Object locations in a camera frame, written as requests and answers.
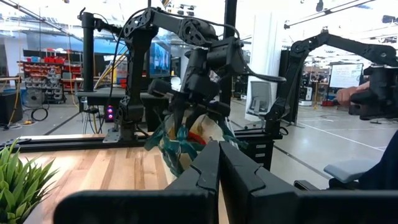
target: person's hand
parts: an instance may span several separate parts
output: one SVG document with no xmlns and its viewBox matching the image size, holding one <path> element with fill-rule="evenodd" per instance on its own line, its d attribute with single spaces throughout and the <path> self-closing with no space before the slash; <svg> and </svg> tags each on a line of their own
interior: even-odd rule
<svg viewBox="0 0 398 224">
<path fill-rule="evenodd" d="M 349 87 L 337 91 L 336 99 L 342 106 L 349 106 L 351 104 L 349 98 L 352 94 L 367 90 L 369 88 L 369 82 L 363 83 L 359 87 Z"/>
</svg>

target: person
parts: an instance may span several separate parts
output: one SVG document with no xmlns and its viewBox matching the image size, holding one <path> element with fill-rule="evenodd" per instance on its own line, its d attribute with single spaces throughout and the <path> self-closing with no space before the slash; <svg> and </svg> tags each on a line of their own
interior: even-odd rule
<svg viewBox="0 0 398 224">
<path fill-rule="evenodd" d="M 367 90 L 369 82 L 359 87 L 339 90 L 336 99 L 340 105 L 349 106 L 352 94 Z M 379 163 L 365 172 L 358 180 L 361 190 L 398 190 L 398 131 L 390 140 Z"/>
</svg>

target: gray floor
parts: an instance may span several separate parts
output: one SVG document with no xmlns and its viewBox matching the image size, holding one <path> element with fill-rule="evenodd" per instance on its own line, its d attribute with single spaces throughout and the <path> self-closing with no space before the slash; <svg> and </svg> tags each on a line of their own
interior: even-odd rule
<svg viewBox="0 0 398 224">
<path fill-rule="evenodd" d="M 244 119 L 244 104 L 236 100 L 231 104 L 230 118 L 236 129 L 249 122 Z M 329 177 L 323 168 L 327 164 L 355 158 L 381 158 L 398 129 L 398 123 L 379 122 L 361 121 L 357 116 L 350 116 L 347 111 L 336 108 L 314 110 L 312 107 L 300 107 L 297 126 L 284 124 L 289 135 L 275 142 L 271 172 L 291 184 L 294 180 L 305 179 L 319 188 L 325 188 Z M 49 117 L 45 121 L 0 131 L 0 142 L 29 135 L 81 134 L 81 128 L 82 116 L 69 100 L 65 105 L 50 105 Z M 87 133 L 92 133 L 90 126 Z"/>
</svg>

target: wooden table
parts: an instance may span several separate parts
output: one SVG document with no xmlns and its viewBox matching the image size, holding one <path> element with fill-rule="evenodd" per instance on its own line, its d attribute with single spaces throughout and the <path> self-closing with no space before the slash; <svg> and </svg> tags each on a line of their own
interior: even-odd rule
<svg viewBox="0 0 398 224">
<path fill-rule="evenodd" d="M 55 139 L 88 137 L 89 135 L 23 136 L 21 138 Z M 94 149 L 80 151 L 27 152 L 21 159 L 39 156 L 37 163 L 46 165 L 54 160 L 52 169 L 59 172 L 49 181 L 55 187 L 43 202 L 43 223 L 52 223 L 57 204 L 81 190 L 158 190 L 164 189 L 175 177 L 163 161 L 158 149 L 146 151 L 143 147 Z M 223 194 L 219 196 L 220 223 L 229 223 Z"/>
</svg>

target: potted plant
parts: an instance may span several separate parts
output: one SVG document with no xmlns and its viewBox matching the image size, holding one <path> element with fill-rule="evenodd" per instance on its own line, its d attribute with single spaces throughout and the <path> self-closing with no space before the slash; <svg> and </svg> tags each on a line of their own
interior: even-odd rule
<svg viewBox="0 0 398 224">
<path fill-rule="evenodd" d="M 24 165 L 19 150 L 12 154 L 16 143 L 0 152 L 0 223 L 24 223 L 49 194 L 51 184 L 46 183 L 57 173 L 50 172 L 53 161 L 41 167 L 34 158 Z"/>
</svg>

